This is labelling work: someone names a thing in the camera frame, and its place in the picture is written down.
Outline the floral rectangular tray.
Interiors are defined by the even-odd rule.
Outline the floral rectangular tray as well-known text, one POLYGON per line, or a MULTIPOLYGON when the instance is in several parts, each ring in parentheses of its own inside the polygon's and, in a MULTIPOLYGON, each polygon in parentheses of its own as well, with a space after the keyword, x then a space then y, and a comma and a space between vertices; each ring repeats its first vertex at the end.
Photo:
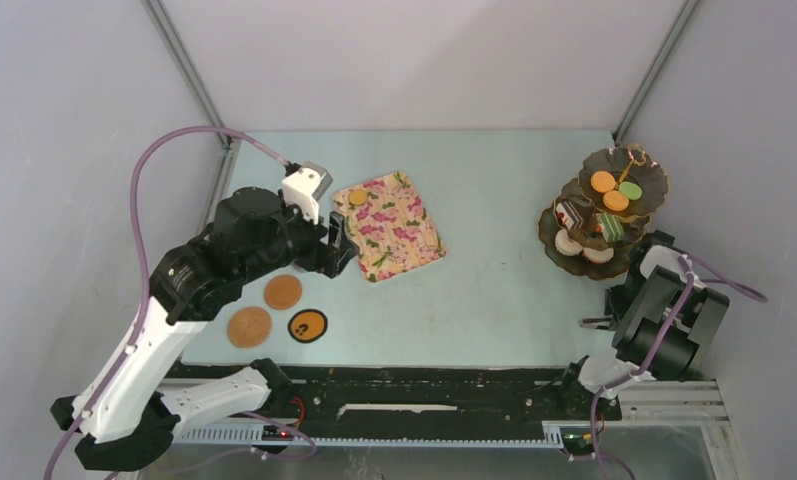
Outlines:
POLYGON ((446 256, 444 240, 407 173, 395 171, 333 194, 359 248, 359 269, 370 283, 389 280, 446 256), (362 206, 349 204, 352 190, 368 193, 362 206))

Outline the white donut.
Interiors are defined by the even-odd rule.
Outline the white donut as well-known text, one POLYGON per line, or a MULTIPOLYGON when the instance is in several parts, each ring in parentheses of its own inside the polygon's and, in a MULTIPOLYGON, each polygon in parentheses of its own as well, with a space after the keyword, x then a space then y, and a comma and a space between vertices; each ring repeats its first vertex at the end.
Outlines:
POLYGON ((606 264, 610 262, 615 255, 613 248, 606 248, 603 250, 584 247, 582 256, 589 262, 594 264, 606 264))
POLYGON ((572 240, 566 229, 560 229, 554 237, 556 250, 564 256, 578 256, 583 252, 583 246, 577 241, 572 240))

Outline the chocolate cake piece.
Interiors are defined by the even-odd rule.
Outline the chocolate cake piece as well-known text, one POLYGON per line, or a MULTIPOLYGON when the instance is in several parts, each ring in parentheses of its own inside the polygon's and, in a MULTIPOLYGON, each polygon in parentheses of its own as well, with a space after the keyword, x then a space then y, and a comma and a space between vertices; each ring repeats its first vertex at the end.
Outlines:
POLYGON ((584 200, 568 197, 556 202, 554 212, 562 227, 573 230, 583 227, 591 206, 584 200))

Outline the three tier black cake stand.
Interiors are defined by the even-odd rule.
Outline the three tier black cake stand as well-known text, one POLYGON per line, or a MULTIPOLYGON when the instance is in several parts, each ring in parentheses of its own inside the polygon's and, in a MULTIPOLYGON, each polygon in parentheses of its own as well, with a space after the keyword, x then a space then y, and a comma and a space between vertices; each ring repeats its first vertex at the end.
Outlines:
POLYGON ((541 213, 537 222, 538 238, 544 246, 546 256, 558 268, 570 275, 595 281, 619 277, 628 270, 634 247, 645 237, 647 225, 652 216, 665 204, 668 192, 667 173, 643 146, 627 144, 595 151, 583 160, 577 175, 562 187, 560 194, 541 213), (590 185, 591 175, 602 170, 612 173, 616 178, 615 190, 624 181, 638 184, 643 190, 642 198, 630 201, 629 207, 621 212, 607 209, 602 202, 603 194, 594 191, 590 185), (567 257, 556 250, 554 237, 560 229, 565 228, 557 220, 554 207, 558 200, 568 197, 584 200, 591 206, 591 212, 582 228, 566 229, 569 237, 580 243, 583 248, 599 250, 613 248, 615 255, 610 262, 594 264, 587 261, 582 253, 567 257), (625 230, 622 241, 612 244, 604 241, 596 221, 596 215, 601 212, 619 218, 625 230))

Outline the orange round biscuit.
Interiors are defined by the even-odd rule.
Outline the orange round biscuit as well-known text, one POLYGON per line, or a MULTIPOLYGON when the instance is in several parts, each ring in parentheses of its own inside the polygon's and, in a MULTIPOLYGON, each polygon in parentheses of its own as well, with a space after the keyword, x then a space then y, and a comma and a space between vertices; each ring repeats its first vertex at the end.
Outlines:
POLYGON ((602 202, 604 206, 614 212, 626 210, 630 205, 630 200, 618 190, 610 190, 603 194, 602 202))
POLYGON ((594 191, 604 194, 616 189, 617 180, 608 171, 596 171, 590 177, 590 185, 594 191))

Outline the green striped cake slice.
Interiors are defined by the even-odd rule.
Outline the green striped cake slice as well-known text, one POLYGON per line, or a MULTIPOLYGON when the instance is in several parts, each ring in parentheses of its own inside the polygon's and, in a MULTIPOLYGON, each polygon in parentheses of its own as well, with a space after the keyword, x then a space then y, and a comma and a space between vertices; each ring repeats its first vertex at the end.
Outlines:
POLYGON ((624 239, 625 230, 617 216, 601 212, 596 215, 596 221, 604 241, 608 244, 620 242, 624 239))

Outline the green round biscuit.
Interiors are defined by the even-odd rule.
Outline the green round biscuit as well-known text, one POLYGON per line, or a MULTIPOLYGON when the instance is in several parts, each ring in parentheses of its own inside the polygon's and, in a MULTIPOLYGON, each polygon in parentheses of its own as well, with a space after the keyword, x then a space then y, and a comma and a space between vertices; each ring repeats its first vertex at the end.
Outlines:
POLYGON ((637 201, 641 199, 643 195, 642 188, 638 184, 629 181, 621 182, 617 190, 629 201, 637 201))

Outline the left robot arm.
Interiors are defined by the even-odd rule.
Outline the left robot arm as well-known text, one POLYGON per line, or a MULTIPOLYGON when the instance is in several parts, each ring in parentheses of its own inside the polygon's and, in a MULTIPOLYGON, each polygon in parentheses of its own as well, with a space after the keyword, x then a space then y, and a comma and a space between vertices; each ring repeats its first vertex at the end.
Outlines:
POLYGON ((291 265, 333 278, 357 252, 339 212, 312 219, 289 195, 257 187, 220 201, 201 233, 168 251, 146 280, 137 316, 99 377, 52 404, 58 426, 80 434, 82 466, 137 471, 186 431, 244 412, 285 412, 291 382, 269 359, 183 390, 159 385, 247 284, 291 265))

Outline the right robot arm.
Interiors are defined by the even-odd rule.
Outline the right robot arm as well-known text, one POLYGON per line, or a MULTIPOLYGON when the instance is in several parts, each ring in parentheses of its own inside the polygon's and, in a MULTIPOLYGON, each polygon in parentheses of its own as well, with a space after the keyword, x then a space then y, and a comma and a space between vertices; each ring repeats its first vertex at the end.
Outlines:
POLYGON ((625 281, 605 294, 611 349, 580 361, 577 379, 555 392, 559 411, 580 418, 596 393, 617 392, 648 381, 684 381, 696 375, 726 316, 730 299, 708 286, 693 257, 656 231, 634 247, 625 281))

